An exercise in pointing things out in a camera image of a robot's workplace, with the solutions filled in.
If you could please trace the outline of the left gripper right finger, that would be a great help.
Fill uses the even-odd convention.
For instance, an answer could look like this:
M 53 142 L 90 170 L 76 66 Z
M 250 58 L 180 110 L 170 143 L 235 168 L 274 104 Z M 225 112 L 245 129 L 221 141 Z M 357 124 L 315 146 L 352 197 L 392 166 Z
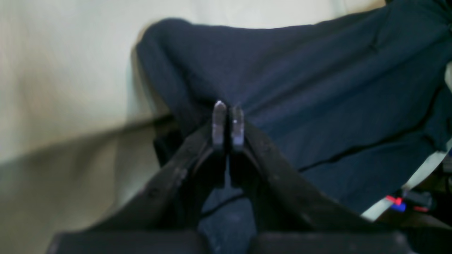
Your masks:
M 291 167 L 270 138 L 230 109 L 231 178 L 253 207 L 249 254 L 411 254 L 387 230 L 328 198 Z

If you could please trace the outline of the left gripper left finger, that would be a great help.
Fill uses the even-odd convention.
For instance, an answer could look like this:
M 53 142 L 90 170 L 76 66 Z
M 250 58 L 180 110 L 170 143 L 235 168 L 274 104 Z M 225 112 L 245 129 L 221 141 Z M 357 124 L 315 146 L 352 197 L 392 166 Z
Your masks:
M 214 151 L 223 151 L 227 106 L 217 101 L 213 117 L 188 136 L 174 157 L 122 209 L 106 220 L 56 235 L 48 254 L 208 254 L 203 235 L 172 230 L 179 223 L 179 190 Z

